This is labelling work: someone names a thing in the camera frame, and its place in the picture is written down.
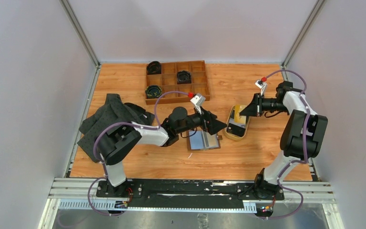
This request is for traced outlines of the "brown leather card holder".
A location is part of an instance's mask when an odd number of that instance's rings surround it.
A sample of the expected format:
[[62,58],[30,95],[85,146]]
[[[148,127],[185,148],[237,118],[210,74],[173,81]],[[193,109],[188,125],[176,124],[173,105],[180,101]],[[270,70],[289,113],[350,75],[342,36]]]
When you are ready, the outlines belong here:
[[212,150],[221,148],[222,136],[210,135],[202,130],[191,130],[187,132],[186,140],[189,151]]

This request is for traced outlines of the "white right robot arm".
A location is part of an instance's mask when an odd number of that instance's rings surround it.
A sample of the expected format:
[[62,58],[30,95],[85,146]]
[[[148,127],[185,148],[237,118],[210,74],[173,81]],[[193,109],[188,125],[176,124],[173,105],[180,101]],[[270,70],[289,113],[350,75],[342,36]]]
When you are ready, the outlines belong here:
[[278,156],[255,177],[253,194],[259,199],[275,196],[290,171],[319,154],[328,124],[327,117],[315,112],[306,101],[305,93],[289,81],[277,86],[274,98],[254,94],[250,104],[239,114],[259,117],[265,112],[286,112],[289,119],[280,139]]

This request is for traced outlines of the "gold VIP card 8835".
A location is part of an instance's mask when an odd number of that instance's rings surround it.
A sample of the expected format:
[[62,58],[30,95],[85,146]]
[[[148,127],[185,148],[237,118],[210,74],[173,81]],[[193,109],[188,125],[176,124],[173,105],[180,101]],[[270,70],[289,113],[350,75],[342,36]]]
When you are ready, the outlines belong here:
[[246,124],[246,116],[240,115],[240,113],[246,108],[246,105],[236,104],[234,106],[234,121],[238,124]]

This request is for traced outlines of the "yellow oval card tray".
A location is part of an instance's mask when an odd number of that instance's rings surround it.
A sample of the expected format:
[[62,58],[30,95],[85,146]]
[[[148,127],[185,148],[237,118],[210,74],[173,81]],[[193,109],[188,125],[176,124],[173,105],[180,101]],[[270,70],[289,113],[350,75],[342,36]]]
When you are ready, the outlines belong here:
[[240,141],[245,137],[250,123],[250,117],[239,115],[245,107],[246,106],[243,104],[232,106],[226,122],[227,127],[224,129],[224,134],[227,138],[234,141]]

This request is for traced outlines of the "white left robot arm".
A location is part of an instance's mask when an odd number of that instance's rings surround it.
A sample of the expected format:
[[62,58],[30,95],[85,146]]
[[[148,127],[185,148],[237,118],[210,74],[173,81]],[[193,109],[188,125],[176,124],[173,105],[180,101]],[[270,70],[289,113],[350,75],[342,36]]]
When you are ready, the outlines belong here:
[[122,161],[136,145],[168,147],[179,135],[201,128],[210,135],[225,129],[227,124],[217,116],[199,107],[188,114],[184,107],[174,108],[159,126],[142,125],[136,122],[117,122],[105,128],[93,145],[95,157],[102,162],[108,190],[115,197],[122,197],[127,191],[126,174]]

